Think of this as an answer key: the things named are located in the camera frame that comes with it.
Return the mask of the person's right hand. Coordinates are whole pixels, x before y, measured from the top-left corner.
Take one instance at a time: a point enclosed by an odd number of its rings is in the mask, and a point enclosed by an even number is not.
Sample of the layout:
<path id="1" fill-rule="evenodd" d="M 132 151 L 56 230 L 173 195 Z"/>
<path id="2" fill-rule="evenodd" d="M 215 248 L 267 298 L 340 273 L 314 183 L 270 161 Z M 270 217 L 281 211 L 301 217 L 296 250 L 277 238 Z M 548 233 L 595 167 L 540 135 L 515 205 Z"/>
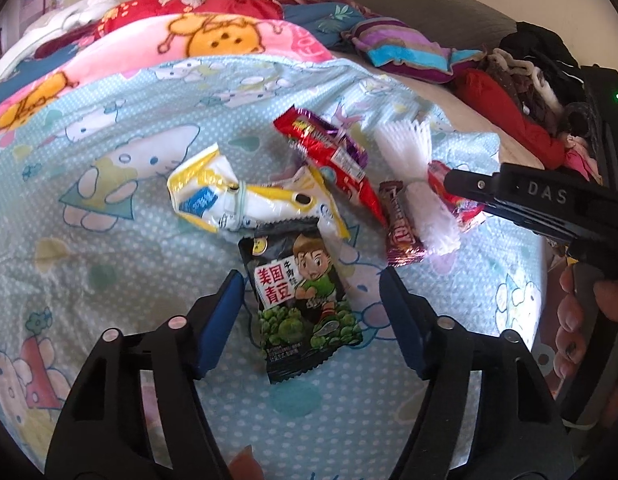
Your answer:
<path id="1" fill-rule="evenodd" d="M 555 337 L 557 353 L 554 359 L 554 372 L 562 379 L 574 374 L 577 365 L 586 354 L 586 342 L 581 333 L 584 311 L 574 296 L 572 269 L 574 269 L 573 266 L 567 266 L 559 277 L 559 285 L 565 292 L 565 296 L 557 307 L 558 330 Z M 618 281 L 596 282 L 594 295 L 604 315 L 618 322 Z M 617 419 L 618 380 L 598 421 L 603 427 L 610 428 Z"/>

